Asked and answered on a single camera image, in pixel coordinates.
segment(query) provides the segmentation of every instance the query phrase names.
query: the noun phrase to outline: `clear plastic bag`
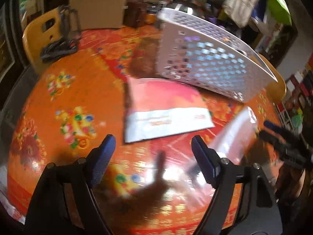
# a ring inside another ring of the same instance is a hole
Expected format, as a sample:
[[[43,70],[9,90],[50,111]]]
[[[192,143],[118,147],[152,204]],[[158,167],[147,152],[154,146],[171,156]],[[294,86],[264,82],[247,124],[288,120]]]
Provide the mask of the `clear plastic bag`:
[[[239,164],[244,150],[249,146],[257,130],[257,119],[249,107],[244,107],[238,115],[208,145],[220,158],[226,157],[234,164]],[[178,179],[172,186],[184,199],[191,211],[210,203],[215,189],[207,184],[196,159],[193,157],[177,174]]]

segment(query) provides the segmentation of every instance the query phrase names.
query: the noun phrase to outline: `yellow chair backrest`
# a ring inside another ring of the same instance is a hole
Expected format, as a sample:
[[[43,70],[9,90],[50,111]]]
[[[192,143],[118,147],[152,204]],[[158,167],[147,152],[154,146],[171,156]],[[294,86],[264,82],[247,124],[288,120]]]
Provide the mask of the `yellow chair backrest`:
[[[259,54],[261,59],[266,63],[267,67],[270,68],[274,76],[276,77],[278,82],[271,82],[266,87],[267,96],[270,98],[270,101],[277,104],[281,102],[286,95],[286,83],[283,77],[279,74],[279,72],[272,66],[272,64],[261,54]]]
[[[54,19],[54,25],[44,31],[45,23]],[[40,76],[51,63],[43,63],[40,58],[41,50],[49,43],[57,41],[61,37],[60,33],[61,20],[58,8],[55,8],[40,17],[34,19],[25,28],[23,34],[23,45],[35,72]]]

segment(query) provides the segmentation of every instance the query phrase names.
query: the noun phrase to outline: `white plastic basket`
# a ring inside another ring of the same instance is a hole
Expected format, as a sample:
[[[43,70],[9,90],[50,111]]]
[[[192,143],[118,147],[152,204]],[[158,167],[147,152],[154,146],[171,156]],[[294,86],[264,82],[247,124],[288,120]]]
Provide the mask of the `white plastic basket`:
[[[228,31],[175,9],[163,8],[158,17],[163,21],[156,63],[160,75],[242,102],[277,81],[257,53]]]

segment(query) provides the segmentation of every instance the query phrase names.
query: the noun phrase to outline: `orange tablecloth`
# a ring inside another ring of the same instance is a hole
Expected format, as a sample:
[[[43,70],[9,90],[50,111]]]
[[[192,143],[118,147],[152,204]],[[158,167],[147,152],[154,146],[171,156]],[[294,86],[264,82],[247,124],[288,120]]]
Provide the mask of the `orange tablecloth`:
[[[129,64],[136,52],[145,56],[138,51],[140,43],[146,37],[157,39],[159,34],[151,26],[85,31],[80,51],[55,62],[43,74],[24,106],[8,163],[9,199],[24,215],[40,174],[49,162],[57,165],[73,162],[97,147],[106,134],[113,134],[116,150],[105,176],[113,182],[116,193],[129,194],[138,187],[136,180],[152,165],[159,150],[166,152],[168,165],[182,164],[184,160],[175,153],[191,157],[190,142],[194,135],[210,142],[243,107],[239,102],[200,89],[214,128],[124,144],[125,75],[129,74]],[[265,119],[279,123],[265,91],[247,105],[255,112],[260,127]],[[245,152],[245,159],[248,163],[268,163],[272,176],[277,177],[279,165],[271,147],[256,143]],[[224,227],[233,223],[240,189],[237,185]],[[134,234],[192,234],[208,206],[191,211],[181,198],[169,193],[163,200],[165,203],[155,208],[148,220],[132,227]]]

